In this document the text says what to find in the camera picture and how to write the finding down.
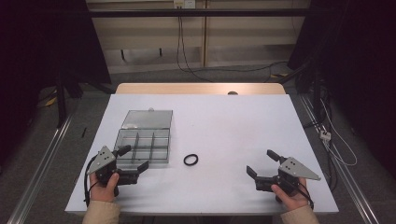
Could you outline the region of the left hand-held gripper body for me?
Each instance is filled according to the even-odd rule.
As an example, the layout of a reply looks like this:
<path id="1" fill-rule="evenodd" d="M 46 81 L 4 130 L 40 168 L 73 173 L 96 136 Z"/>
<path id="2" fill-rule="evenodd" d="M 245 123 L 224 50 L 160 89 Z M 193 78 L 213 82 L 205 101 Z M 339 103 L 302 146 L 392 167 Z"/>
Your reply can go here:
<path id="1" fill-rule="evenodd" d="M 122 171 L 117 167 L 117 150 L 111 151 L 107 146 L 103 146 L 96 156 L 92 157 L 86 168 L 86 177 L 90 174 L 96 174 L 98 182 L 106 185 L 110 177 L 117 173 L 120 178 L 114 189 L 115 196 L 119 195 L 118 186 L 133 185 L 137 183 L 139 173 L 136 170 Z"/>

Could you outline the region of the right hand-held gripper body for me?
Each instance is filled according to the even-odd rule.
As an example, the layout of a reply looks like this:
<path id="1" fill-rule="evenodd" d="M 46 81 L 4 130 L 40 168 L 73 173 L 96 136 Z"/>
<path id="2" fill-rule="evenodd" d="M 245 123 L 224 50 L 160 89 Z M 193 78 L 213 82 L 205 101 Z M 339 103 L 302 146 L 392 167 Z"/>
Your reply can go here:
<path id="1" fill-rule="evenodd" d="M 284 192 L 291 194 L 299 189 L 299 178 L 320 180 L 321 177 L 293 157 L 271 156 L 279 162 L 278 174 L 272 177 L 254 174 L 256 190 L 272 192 L 271 186 L 278 185 Z"/>

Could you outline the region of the clear plastic compartment box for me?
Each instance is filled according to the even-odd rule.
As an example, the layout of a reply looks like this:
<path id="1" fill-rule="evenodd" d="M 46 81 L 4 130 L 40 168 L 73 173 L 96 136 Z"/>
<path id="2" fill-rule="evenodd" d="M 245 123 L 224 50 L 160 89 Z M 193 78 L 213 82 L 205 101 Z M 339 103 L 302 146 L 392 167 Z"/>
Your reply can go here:
<path id="1" fill-rule="evenodd" d="M 172 110 L 130 110 L 122 123 L 114 148 L 130 147 L 117 158 L 118 164 L 145 161 L 168 163 Z"/>

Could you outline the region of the person's right hand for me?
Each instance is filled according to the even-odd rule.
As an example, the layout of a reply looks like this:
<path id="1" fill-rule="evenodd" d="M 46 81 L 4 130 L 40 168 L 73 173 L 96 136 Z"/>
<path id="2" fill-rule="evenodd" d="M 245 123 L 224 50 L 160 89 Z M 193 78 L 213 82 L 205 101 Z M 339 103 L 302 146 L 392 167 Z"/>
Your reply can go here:
<path id="1" fill-rule="evenodd" d="M 299 188 L 291 194 L 284 192 L 278 185 L 272 185 L 271 189 L 276 197 L 286 206 L 287 211 L 291 211 L 300 208 L 305 205 L 309 205 L 309 201 L 306 198 L 308 195 L 306 189 L 306 180 L 302 177 L 299 178 Z"/>

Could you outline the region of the person's left hand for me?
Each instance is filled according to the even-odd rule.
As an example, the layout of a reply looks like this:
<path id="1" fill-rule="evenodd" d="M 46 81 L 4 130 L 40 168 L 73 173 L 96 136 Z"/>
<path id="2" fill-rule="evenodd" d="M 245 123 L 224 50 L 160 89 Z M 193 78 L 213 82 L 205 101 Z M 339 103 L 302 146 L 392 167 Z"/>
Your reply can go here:
<path id="1" fill-rule="evenodd" d="M 114 189 L 118 184 L 119 175 L 114 173 L 105 186 L 98 182 L 96 174 L 90 174 L 91 200 L 112 203 L 115 199 Z"/>

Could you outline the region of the white table cover sheet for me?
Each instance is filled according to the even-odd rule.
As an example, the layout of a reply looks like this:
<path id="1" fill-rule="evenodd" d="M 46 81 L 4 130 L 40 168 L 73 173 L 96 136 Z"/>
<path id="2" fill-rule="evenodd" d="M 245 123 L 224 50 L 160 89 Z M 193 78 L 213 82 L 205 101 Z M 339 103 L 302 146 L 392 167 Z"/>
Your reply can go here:
<path id="1" fill-rule="evenodd" d="M 273 176 L 272 149 L 321 172 L 287 94 L 111 96 L 89 154 L 114 147 L 130 110 L 172 110 L 170 156 L 137 184 L 120 187 L 125 214 L 142 216 L 255 216 L 283 212 L 270 192 L 258 191 L 246 169 Z"/>

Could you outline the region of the wooden table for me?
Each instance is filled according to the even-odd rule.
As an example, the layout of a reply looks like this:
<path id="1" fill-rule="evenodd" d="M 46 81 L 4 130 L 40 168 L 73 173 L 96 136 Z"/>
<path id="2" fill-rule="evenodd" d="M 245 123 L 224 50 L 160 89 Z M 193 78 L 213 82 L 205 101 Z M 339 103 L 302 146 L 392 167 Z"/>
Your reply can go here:
<path id="1" fill-rule="evenodd" d="M 285 94 L 278 83 L 121 83 L 116 94 Z"/>

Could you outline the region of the black curtain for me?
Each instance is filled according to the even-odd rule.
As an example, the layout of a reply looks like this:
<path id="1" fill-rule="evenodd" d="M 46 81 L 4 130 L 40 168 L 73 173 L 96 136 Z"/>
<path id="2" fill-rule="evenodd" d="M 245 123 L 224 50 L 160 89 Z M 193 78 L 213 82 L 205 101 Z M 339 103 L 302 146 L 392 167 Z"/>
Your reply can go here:
<path id="1" fill-rule="evenodd" d="M 39 93 L 111 82 L 86 0 L 0 0 L 0 166 L 16 151 Z"/>
<path id="2" fill-rule="evenodd" d="M 310 7 L 340 11 L 321 73 L 375 158 L 396 177 L 396 0 L 310 0 Z"/>

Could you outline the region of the black horizontal bar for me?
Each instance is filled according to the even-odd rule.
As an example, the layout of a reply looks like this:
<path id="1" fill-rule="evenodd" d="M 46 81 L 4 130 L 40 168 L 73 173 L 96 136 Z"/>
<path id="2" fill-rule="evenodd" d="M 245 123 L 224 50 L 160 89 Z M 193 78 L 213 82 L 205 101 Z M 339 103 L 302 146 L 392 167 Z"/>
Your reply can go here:
<path id="1" fill-rule="evenodd" d="M 290 9 L 134 9 L 134 10 L 91 10 L 93 18 L 128 17 L 293 17 L 308 16 L 306 8 Z"/>

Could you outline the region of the aluminium floor rail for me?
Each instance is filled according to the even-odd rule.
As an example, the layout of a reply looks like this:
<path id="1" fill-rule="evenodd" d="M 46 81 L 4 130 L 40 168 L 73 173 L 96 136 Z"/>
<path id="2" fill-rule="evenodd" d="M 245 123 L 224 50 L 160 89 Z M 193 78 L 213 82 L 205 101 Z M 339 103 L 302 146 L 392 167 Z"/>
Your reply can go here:
<path id="1" fill-rule="evenodd" d="M 330 153 L 330 159 L 333 162 L 335 170 L 343 180 L 343 183 L 346 186 L 346 190 L 350 195 L 356 208 L 358 209 L 358 212 L 360 213 L 363 222 L 365 224 L 380 224 L 375 215 L 373 207 L 370 205 L 370 203 L 367 200 L 367 197 L 364 195 L 357 181 L 353 177 L 352 173 L 350 173 L 349 171 L 351 167 L 354 167 L 358 164 L 358 158 L 356 156 L 356 153 L 350 147 L 347 141 L 342 137 L 342 135 L 339 132 L 337 132 L 331 120 L 329 121 L 330 123 L 329 129 L 327 129 L 324 124 L 318 121 L 318 118 L 314 115 L 313 103 L 310 101 L 308 96 L 303 95 L 300 97 L 300 99 L 303 103 L 303 106 L 310 120 L 315 122 L 314 127 L 317 133 L 319 133 L 320 131 L 331 132 L 333 136 L 337 136 L 343 142 L 343 144 L 348 148 L 348 150 L 352 154 L 354 161 L 346 162 L 334 143 L 331 143 L 330 141 L 322 140 L 322 145 L 325 147 L 326 151 Z"/>
<path id="2" fill-rule="evenodd" d="M 73 117 L 73 114 L 68 115 L 63 124 L 56 129 L 56 132 L 53 135 L 42 160 L 36 168 L 33 177 L 30 179 L 28 186 L 23 192 L 16 207 L 14 208 L 10 218 L 7 221 L 7 224 L 24 224 L 35 202 L 36 196 L 42 188 L 44 179 L 50 170 L 50 166 L 55 158 L 55 155 L 57 154 L 62 141 L 64 140 Z"/>

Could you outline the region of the white wall socket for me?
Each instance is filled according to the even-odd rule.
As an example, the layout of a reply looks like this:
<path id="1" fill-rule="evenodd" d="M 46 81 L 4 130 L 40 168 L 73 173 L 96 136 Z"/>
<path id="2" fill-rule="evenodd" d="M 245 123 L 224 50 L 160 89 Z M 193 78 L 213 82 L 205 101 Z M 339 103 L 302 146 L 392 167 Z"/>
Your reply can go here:
<path id="1" fill-rule="evenodd" d="M 174 8 L 186 8 L 193 9 L 196 8 L 195 0 L 173 0 Z"/>

